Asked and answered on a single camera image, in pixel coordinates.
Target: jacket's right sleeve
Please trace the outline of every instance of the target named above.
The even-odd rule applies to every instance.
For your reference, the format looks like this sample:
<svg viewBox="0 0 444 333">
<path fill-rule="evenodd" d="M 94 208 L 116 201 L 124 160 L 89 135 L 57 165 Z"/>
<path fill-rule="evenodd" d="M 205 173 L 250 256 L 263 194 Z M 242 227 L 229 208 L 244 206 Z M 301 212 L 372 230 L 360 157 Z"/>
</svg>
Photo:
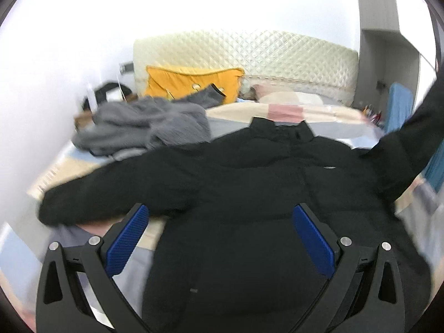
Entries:
<svg viewBox="0 0 444 333">
<path fill-rule="evenodd" d="M 200 145 L 161 148 L 105 165 L 45 193 L 38 218 L 46 225 L 75 225 L 125 215 L 135 203 L 151 215 L 185 209 L 198 189 Z"/>
<path fill-rule="evenodd" d="M 395 201 L 426 167 L 444 139 L 444 66 L 412 117 L 362 156 L 374 169 L 380 194 Z"/>
</svg>

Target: quilted headboard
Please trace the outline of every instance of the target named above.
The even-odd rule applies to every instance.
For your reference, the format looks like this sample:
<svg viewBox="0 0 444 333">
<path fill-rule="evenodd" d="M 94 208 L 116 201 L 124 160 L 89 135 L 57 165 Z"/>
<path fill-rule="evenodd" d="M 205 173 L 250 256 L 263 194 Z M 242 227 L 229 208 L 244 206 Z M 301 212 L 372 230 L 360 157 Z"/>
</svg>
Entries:
<svg viewBox="0 0 444 333">
<path fill-rule="evenodd" d="M 254 80 L 285 81 L 350 105 L 356 88 L 356 51 L 283 31 L 191 31 L 136 40 L 135 83 L 147 85 L 147 65 L 199 68 L 242 67 L 245 87 Z"/>
</svg>

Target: black jacket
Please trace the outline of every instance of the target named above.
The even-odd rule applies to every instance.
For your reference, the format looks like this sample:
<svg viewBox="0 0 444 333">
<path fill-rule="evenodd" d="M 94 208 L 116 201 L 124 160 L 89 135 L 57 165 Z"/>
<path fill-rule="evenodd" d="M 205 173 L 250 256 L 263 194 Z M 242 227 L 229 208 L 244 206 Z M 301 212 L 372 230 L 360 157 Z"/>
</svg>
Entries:
<svg viewBox="0 0 444 333">
<path fill-rule="evenodd" d="M 155 332 L 287 332 L 325 283 L 291 224 L 306 202 L 341 236 L 392 245 L 406 328 L 430 294 L 430 272 L 393 201 L 444 137 L 443 79 L 403 128 L 372 150 L 314 137 L 303 122 L 249 128 L 211 143 L 159 149 L 112 163 L 45 194 L 39 219 L 76 224 L 135 203 L 167 214 L 143 300 Z"/>
</svg>

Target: ribbed blue pad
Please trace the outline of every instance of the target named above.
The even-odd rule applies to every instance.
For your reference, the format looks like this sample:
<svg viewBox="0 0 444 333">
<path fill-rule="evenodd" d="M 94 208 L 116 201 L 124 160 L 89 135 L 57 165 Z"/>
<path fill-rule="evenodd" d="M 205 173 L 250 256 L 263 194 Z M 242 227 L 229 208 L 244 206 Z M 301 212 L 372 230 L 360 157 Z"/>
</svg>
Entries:
<svg viewBox="0 0 444 333">
<path fill-rule="evenodd" d="M 105 271 L 108 277 L 120 274 L 148 225 L 148 208 L 140 206 L 107 251 Z"/>
<path fill-rule="evenodd" d="M 292 219 L 293 225 L 318 272 L 330 279 L 335 271 L 333 250 L 301 206 L 294 208 Z"/>
</svg>

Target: silver screw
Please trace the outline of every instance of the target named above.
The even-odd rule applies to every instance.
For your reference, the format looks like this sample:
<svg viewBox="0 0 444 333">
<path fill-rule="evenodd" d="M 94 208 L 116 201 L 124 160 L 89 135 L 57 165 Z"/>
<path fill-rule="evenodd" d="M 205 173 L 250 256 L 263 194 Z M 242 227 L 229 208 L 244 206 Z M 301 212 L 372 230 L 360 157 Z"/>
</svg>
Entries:
<svg viewBox="0 0 444 333">
<path fill-rule="evenodd" d="M 89 238 L 88 243 L 91 244 L 92 246 L 96 246 L 97 244 L 100 243 L 100 237 L 95 235 L 94 237 Z"/>
<path fill-rule="evenodd" d="M 56 250 L 59 247 L 59 244 L 56 241 L 53 241 L 50 245 L 49 245 L 49 250 Z"/>
<path fill-rule="evenodd" d="M 340 239 L 340 243 L 341 243 L 343 246 L 350 246 L 350 245 L 352 244 L 352 240 L 351 240 L 349 237 L 342 237 L 342 238 Z"/>
<path fill-rule="evenodd" d="M 382 248 L 387 251 L 389 251 L 392 248 L 390 243 L 387 243 L 386 241 L 384 243 L 382 243 L 381 245 L 382 245 Z"/>
</svg>

